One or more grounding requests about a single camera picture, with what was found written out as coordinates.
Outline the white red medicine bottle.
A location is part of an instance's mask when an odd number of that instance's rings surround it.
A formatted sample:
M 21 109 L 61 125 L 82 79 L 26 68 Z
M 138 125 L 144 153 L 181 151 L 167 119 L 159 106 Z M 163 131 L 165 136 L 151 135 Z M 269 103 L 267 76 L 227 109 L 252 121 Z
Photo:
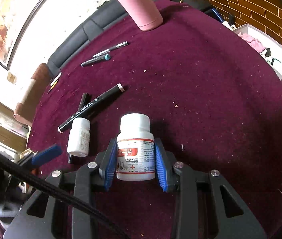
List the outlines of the white red medicine bottle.
M 130 113 L 121 117 L 117 136 L 117 179 L 147 181 L 155 178 L 154 136 L 149 117 Z

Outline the white plastic bottle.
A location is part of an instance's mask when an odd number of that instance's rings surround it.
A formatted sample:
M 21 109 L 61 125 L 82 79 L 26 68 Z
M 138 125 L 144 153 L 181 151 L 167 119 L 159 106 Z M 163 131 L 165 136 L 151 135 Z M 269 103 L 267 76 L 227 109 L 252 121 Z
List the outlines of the white plastic bottle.
M 90 122 L 85 118 L 75 118 L 70 129 L 67 153 L 75 157 L 87 157 L 89 152 Z

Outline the black pen under marker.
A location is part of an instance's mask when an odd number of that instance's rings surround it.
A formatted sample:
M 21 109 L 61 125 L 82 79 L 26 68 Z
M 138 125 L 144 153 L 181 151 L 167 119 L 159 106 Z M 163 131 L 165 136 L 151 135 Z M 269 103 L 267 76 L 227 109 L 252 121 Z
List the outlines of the black pen under marker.
M 92 96 L 89 93 L 83 93 L 80 104 L 78 106 L 78 111 L 81 110 L 84 106 L 86 106 L 91 101 Z

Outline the white pen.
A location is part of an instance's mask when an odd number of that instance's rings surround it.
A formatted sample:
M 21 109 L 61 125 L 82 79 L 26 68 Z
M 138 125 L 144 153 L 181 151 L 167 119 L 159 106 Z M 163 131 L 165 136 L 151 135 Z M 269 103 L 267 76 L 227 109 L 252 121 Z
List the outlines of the white pen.
M 58 74 L 57 74 L 57 76 L 52 80 L 52 82 L 50 83 L 50 86 L 53 86 L 58 80 L 59 80 L 59 78 L 61 77 L 61 75 L 62 75 L 62 73 L 61 72 L 59 72 Z

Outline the yellow black pen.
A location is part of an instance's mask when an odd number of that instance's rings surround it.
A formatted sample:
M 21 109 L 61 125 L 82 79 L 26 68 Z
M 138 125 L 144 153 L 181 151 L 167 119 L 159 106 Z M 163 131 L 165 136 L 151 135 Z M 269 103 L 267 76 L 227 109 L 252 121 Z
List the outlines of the yellow black pen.
M 49 93 L 52 92 L 53 88 L 56 86 L 57 83 L 58 83 L 58 80 L 55 81 L 55 82 L 52 84 L 52 86 L 51 86 L 50 89 L 48 90 L 47 94 L 49 94 Z

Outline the maroon tablecloth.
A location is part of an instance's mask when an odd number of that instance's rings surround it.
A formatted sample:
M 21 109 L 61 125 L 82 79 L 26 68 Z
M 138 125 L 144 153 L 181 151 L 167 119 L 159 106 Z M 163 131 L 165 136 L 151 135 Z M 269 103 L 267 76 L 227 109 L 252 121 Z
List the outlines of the maroon tablecloth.
M 89 157 L 106 149 L 128 113 L 149 117 L 167 151 L 195 170 L 220 171 L 268 236 L 282 238 L 282 83 L 244 40 L 186 4 L 157 1 L 164 22 L 141 31 L 130 17 L 104 31 L 63 68 L 38 104 L 28 147 L 66 149 L 57 128 L 83 93 L 125 92 L 91 120 Z M 81 67 L 110 51 L 109 61 Z

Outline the black marker pink cap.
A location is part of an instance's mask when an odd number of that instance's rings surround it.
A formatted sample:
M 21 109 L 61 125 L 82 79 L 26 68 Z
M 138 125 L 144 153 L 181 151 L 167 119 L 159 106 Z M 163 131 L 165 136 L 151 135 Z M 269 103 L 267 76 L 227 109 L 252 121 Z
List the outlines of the black marker pink cap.
M 72 127 L 72 123 L 75 118 L 85 118 L 88 115 L 91 115 L 96 110 L 100 109 L 103 105 L 110 102 L 115 97 L 120 96 L 124 92 L 125 89 L 122 84 L 116 84 L 114 87 L 110 88 L 108 91 L 102 93 L 100 96 L 90 101 L 87 105 L 77 110 L 76 113 L 72 114 L 67 120 L 65 120 L 61 125 L 58 126 L 58 132 L 63 133 L 64 131 L 68 130 Z

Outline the teal cap marker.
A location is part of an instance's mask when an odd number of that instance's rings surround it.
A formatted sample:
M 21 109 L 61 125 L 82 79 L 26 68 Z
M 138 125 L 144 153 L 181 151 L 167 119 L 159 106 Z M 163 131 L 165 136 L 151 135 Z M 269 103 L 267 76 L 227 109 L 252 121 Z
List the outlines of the teal cap marker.
M 90 60 L 87 60 L 87 61 L 81 63 L 81 67 L 90 66 L 90 65 L 96 64 L 98 62 L 102 62 L 102 61 L 109 61 L 110 59 L 111 59 L 111 56 L 109 54 L 105 54 L 105 55 L 95 57 L 95 58 L 92 58 Z

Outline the black silver pen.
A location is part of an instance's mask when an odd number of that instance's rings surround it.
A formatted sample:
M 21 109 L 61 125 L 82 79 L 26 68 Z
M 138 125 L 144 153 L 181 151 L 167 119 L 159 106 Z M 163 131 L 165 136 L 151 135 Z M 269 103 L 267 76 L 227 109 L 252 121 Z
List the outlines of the black silver pen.
M 99 57 L 99 56 L 108 54 L 110 51 L 117 50 L 117 49 L 122 48 L 124 46 L 128 46 L 128 44 L 129 44 L 128 42 L 119 43 L 117 45 L 114 45 L 114 46 L 106 49 L 106 50 L 98 52 L 97 54 L 93 55 L 92 57 L 95 58 L 95 57 Z

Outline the white storage box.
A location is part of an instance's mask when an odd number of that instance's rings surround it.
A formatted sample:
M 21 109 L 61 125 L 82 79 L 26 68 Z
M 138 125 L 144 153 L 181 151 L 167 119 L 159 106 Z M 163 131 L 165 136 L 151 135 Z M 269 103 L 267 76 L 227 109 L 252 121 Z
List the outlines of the white storage box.
M 282 45 L 250 24 L 232 30 L 271 66 L 282 83 Z

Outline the framed painting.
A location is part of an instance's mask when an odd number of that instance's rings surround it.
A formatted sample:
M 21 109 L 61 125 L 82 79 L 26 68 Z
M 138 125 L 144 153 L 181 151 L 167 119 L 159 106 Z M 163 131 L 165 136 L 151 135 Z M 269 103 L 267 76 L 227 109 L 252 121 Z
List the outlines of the framed painting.
M 32 18 L 46 0 L 0 0 L 0 66 L 9 70 Z

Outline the black sofa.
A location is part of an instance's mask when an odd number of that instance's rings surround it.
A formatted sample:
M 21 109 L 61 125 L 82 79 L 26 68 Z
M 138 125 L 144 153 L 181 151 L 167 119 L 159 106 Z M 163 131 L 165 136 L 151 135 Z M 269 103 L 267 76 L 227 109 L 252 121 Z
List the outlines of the black sofa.
M 205 0 L 170 1 L 186 3 L 201 12 L 206 12 L 212 8 L 212 5 Z M 50 56 L 47 62 L 50 77 L 56 77 L 59 72 L 61 72 L 61 69 L 86 45 L 127 16 L 128 13 L 117 0 L 104 2 L 89 18 L 83 21 L 74 30 Z

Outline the pink thermos bottle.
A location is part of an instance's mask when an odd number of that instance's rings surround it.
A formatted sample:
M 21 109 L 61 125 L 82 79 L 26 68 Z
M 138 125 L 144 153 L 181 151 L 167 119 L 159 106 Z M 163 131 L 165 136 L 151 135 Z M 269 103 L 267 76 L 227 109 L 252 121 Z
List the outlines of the pink thermos bottle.
M 118 0 L 141 31 L 150 31 L 163 23 L 153 0 Z

